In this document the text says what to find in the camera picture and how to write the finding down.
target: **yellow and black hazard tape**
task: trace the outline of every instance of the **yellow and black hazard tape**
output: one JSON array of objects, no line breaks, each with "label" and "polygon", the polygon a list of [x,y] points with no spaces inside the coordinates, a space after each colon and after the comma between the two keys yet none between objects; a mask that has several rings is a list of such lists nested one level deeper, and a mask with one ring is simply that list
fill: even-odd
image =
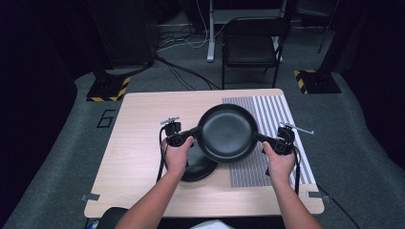
[{"label": "yellow and black hazard tape", "polygon": [[297,79],[298,87],[300,88],[301,93],[302,93],[302,94],[308,94],[308,91],[307,91],[307,88],[306,88],[306,86],[305,86],[304,80],[303,80],[303,78],[301,77],[300,73],[316,73],[316,71],[315,71],[315,70],[307,70],[307,71],[301,71],[301,70],[300,70],[300,71],[294,71],[294,75],[295,75],[295,78]]},{"label": "yellow and black hazard tape", "polygon": [[122,87],[119,90],[117,96],[111,96],[111,97],[87,97],[87,101],[93,101],[93,102],[108,102],[108,101],[119,101],[123,98],[123,96],[125,95],[125,91],[128,88],[129,85],[129,81],[130,81],[130,77],[127,77],[126,79],[124,79],[123,83],[122,83]]}]

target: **wooden table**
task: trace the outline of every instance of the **wooden table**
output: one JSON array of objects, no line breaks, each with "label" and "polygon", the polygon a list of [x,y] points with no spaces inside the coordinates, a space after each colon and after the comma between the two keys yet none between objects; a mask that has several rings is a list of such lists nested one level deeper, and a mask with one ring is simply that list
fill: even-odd
[{"label": "wooden table", "polygon": [[[125,95],[114,130],[101,161],[84,214],[100,218],[110,207],[130,208],[156,182],[160,165],[160,123],[179,116],[183,131],[198,125],[201,116],[221,104],[223,97],[283,95],[278,89],[202,92],[139,93]],[[300,186],[300,199],[313,214],[324,204],[309,198],[316,184]],[[252,217],[280,215],[271,186],[231,188],[229,165],[219,164],[208,177],[196,182],[181,181],[165,217]]]}]

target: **black chair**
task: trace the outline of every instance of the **black chair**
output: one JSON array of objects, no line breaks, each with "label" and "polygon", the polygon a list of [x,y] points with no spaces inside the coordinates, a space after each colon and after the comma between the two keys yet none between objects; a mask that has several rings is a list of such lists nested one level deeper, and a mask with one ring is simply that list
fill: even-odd
[{"label": "black chair", "polygon": [[324,35],[322,37],[322,42],[319,47],[318,53],[322,51],[325,39],[327,38],[328,32],[330,30],[330,24],[333,20],[334,14],[336,13],[337,6],[339,5],[339,0],[295,0],[295,14],[302,18],[312,18],[315,20],[320,20],[326,24],[324,29]]},{"label": "black chair", "polygon": [[281,17],[241,17],[224,26],[222,89],[225,84],[225,67],[275,68],[272,88],[283,52],[290,23]]}]

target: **frying pan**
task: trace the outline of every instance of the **frying pan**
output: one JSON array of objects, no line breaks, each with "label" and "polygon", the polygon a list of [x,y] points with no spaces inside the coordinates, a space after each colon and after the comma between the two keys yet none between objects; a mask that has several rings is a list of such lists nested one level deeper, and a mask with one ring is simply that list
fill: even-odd
[{"label": "frying pan", "polygon": [[220,163],[233,163],[249,156],[256,147],[258,131],[254,117],[245,108],[220,104],[209,109],[199,122],[197,141],[202,152]]}]

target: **chair backrest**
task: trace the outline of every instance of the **chair backrest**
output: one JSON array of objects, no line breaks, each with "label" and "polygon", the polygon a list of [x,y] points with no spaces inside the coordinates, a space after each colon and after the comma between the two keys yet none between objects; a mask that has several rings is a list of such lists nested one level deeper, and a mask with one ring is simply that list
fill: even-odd
[{"label": "chair backrest", "polygon": [[285,37],[289,30],[289,21],[282,17],[239,17],[226,23],[224,39],[229,35]]}]

